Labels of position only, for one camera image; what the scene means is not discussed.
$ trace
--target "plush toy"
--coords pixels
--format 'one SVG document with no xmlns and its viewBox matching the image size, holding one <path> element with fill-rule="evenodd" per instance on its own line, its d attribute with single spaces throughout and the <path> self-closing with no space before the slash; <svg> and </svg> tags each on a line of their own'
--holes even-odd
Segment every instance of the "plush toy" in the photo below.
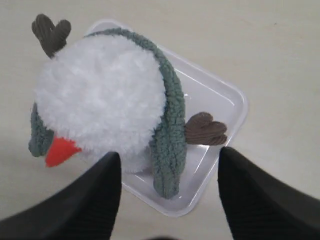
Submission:
<svg viewBox="0 0 320 240">
<path fill-rule="evenodd" d="M 48 167 L 74 154 L 98 161 L 118 152 L 125 173 L 152 169 L 159 195 L 179 192 L 187 144 L 221 145 L 225 124 L 200 112 L 186 123 L 175 70 L 150 40 L 106 29 L 64 47 L 67 20 L 56 26 L 40 14 L 32 31 L 51 58 L 39 74 L 29 150 Z"/>
</svg>

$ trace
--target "white table surface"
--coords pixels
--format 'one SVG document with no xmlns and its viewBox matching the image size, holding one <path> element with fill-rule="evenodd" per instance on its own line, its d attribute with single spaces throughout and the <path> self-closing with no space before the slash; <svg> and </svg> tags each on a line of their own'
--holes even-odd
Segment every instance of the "white table surface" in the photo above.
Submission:
<svg viewBox="0 0 320 240">
<path fill-rule="evenodd" d="M 68 42 L 113 18 L 242 89 L 248 117 L 232 146 L 281 181 L 320 199 L 320 1 L 0 0 L 0 217 L 49 197 L 86 169 L 45 169 L 28 151 L 36 75 L 47 56 L 37 14 L 72 24 Z M 197 207 L 168 218 L 125 190 L 114 240 L 156 235 L 230 240 L 215 176 Z"/>
</svg>

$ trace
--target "plastic tray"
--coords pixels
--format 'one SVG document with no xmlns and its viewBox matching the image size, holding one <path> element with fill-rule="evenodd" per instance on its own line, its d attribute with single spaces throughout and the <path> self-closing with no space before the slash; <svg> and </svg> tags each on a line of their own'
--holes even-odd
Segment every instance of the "plastic tray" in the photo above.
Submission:
<svg viewBox="0 0 320 240">
<path fill-rule="evenodd" d="M 130 30 L 129 27 L 113 19 L 102 19 L 90 27 L 86 35 L 118 27 Z M 211 113 L 215 120 L 227 124 L 226 145 L 228 145 L 248 113 L 245 95 L 232 84 L 222 81 L 164 47 L 160 45 L 158 47 L 172 63 L 181 80 L 185 96 L 186 120 L 201 111 Z M 153 188 L 153 177 L 150 172 L 124 174 L 122 184 L 126 190 L 162 214 L 170 217 L 183 216 L 195 207 L 215 173 L 221 147 L 188 146 L 186 166 L 180 179 L 180 191 L 173 199 L 167 200 L 157 194 Z"/>
</svg>

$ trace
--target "orange beak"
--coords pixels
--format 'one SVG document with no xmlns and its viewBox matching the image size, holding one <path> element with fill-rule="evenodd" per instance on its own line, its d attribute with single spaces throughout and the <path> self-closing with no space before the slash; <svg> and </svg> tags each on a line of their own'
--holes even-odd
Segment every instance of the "orange beak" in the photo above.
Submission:
<svg viewBox="0 0 320 240">
<path fill-rule="evenodd" d="M 74 141 L 66 140 L 62 137 L 53 137 L 52 144 L 45 157 L 47 167 L 55 167 L 68 160 L 74 154 L 81 152 L 82 149 L 76 147 Z"/>
</svg>

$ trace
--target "white fluffy plush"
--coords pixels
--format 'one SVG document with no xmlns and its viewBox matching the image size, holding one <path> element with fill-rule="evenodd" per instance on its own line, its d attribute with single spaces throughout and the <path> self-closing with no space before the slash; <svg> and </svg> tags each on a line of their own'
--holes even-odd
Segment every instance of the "white fluffy plush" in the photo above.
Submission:
<svg viewBox="0 0 320 240">
<path fill-rule="evenodd" d="M 35 93 L 44 124 L 87 158 L 115 151 L 125 172 L 149 166 L 146 147 L 166 102 L 152 52 L 123 36 L 83 38 L 45 64 Z"/>
</svg>

